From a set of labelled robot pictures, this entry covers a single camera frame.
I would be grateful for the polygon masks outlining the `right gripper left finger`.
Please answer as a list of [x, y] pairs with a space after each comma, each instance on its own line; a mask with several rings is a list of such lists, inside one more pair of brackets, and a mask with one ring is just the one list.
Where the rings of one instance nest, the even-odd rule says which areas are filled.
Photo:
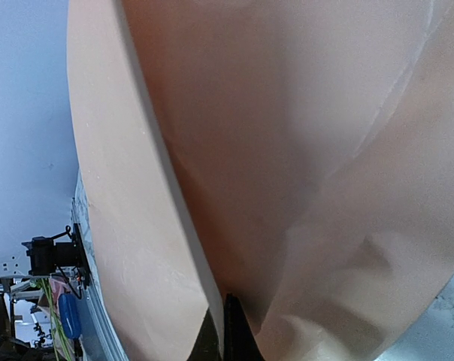
[[188, 361], [221, 361], [219, 337], [209, 310], [206, 311]]

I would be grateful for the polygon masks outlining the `peach wrapping paper sheet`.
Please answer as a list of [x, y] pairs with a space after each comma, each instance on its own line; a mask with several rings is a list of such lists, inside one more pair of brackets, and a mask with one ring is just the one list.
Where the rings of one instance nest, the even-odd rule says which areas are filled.
[[266, 360], [373, 360], [454, 275], [454, 1], [72, 1], [67, 56], [129, 359], [231, 293]]

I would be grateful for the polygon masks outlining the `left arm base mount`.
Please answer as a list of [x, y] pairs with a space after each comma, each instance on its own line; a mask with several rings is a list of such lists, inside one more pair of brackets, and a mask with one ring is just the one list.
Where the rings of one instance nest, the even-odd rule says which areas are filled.
[[65, 231], [57, 235], [34, 237], [21, 245], [26, 247], [26, 255], [30, 259], [29, 275], [48, 276], [56, 271], [62, 273], [67, 268], [75, 268], [83, 288], [86, 290], [90, 285], [91, 271], [79, 223], [66, 226]]

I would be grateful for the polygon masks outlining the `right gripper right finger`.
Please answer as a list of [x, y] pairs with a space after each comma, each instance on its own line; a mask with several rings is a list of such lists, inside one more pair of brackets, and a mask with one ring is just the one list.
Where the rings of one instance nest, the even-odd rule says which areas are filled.
[[264, 361], [238, 297], [225, 298], [225, 360]]

